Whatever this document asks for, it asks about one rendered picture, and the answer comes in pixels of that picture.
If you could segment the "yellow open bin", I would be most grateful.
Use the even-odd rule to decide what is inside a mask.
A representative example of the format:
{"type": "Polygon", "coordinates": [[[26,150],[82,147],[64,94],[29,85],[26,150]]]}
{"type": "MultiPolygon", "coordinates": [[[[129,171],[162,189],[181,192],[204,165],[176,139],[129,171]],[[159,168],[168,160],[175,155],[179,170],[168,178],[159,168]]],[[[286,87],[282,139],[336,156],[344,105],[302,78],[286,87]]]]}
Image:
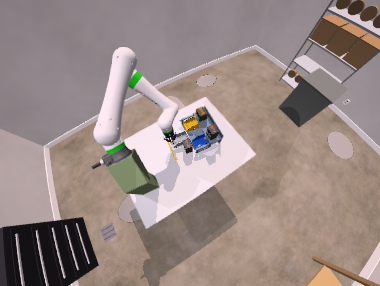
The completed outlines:
{"type": "Polygon", "coordinates": [[[195,117],[191,117],[184,122],[184,127],[185,127],[186,131],[188,132],[188,131],[196,129],[200,126],[199,126],[197,120],[195,119],[195,117]],[[196,125],[194,125],[194,124],[196,124],[196,125]]]}

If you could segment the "grey shelf rack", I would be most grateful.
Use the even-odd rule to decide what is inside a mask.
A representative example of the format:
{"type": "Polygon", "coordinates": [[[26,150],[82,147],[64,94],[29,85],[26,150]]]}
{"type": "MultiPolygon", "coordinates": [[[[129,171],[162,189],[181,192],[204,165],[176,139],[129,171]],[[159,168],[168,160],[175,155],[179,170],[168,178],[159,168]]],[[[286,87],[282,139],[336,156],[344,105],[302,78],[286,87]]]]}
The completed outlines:
{"type": "Polygon", "coordinates": [[[194,117],[195,117],[195,119],[197,120],[197,122],[198,122],[198,124],[199,124],[200,127],[196,128],[196,129],[193,129],[193,130],[191,130],[191,131],[188,131],[188,132],[186,131],[186,129],[185,129],[185,127],[184,127],[184,129],[185,129],[185,131],[186,131],[186,133],[187,133],[187,135],[188,135],[188,137],[189,137],[191,143],[192,143],[192,140],[193,140],[194,138],[196,138],[197,136],[204,134],[204,132],[205,132],[205,134],[206,134],[206,132],[207,132],[207,127],[208,127],[208,126],[211,126],[211,125],[215,124],[216,127],[218,128],[218,130],[219,130],[219,134],[218,134],[217,138],[215,138],[215,139],[210,140],[209,137],[208,137],[208,135],[207,135],[207,134],[206,134],[206,135],[204,134],[204,135],[206,136],[208,142],[210,141],[209,143],[207,143],[207,144],[205,144],[205,145],[203,145],[203,146],[200,146],[200,147],[198,147],[198,148],[196,148],[196,149],[195,149],[195,147],[194,147],[194,145],[193,145],[193,143],[192,143],[192,145],[193,145],[193,147],[194,147],[194,149],[195,149],[194,152],[197,151],[196,153],[201,152],[201,151],[203,151],[203,150],[205,150],[205,149],[207,149],[207,148],[210,148],[211,145],[214,144],[214,143],[216,143],[216,142],[220,143],[221,140],[222,140],[222,138],[223,138],[223,136],[224,136],[224,135],[222,134],[221,130],[219,129],[219,127],[217,126],[216,122],[215,122],[214,119],[212,118],[211,114],[209,113],[209,111],[208,111],[207,108],[205,107],[205,105],[204,105],[204,108],[206,109],[206,111],[207,111],[207,113],[208,113],[208,116],[207,116],[207,119],[206,119],[206,120],[203,120],[203,121],[200,122],[200,121],[198,120],[197,116],[196,116],[196,112],[193,113],[193,114],[190,115],[190,116],[184,117],[184,118],[182,118],[182,119],[179,120],[180,123],[182,123],[182,125],[183,125],[183,127],[184,127],[184,124],[183,124],[184,121],[183,121],[183,120],[186,120],[186,119],[188,119],[188,118],[191,118],[191,117],[193,117],[194,115],[196,116],[196,117],[195,117],[195,116],[194,116],[194,117]],[[210,146],[210,147],[209,147],[209,146],[210,146]]]}

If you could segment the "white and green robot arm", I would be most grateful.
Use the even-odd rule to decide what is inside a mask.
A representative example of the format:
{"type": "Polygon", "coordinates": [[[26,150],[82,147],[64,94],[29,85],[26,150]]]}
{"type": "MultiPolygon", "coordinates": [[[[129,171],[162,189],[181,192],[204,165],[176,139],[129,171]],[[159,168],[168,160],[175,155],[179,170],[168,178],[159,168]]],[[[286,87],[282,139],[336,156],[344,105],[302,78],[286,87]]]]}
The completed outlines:
{"type": "Polygon", "coordinates": [[[131,49],[121,47],[114,52],[104,102],[94,129],[95,140],[104,147],[108,156],[104,155],[92,169],[117,163],[132,153],[121,136],[122,112],[128,87],[160,107],[164,112],[158,120],[158,126],[165,136],[174,133],[173,122],[179,111],[178,105],[136,71],[135,64],[137,58],[131,49]]]}

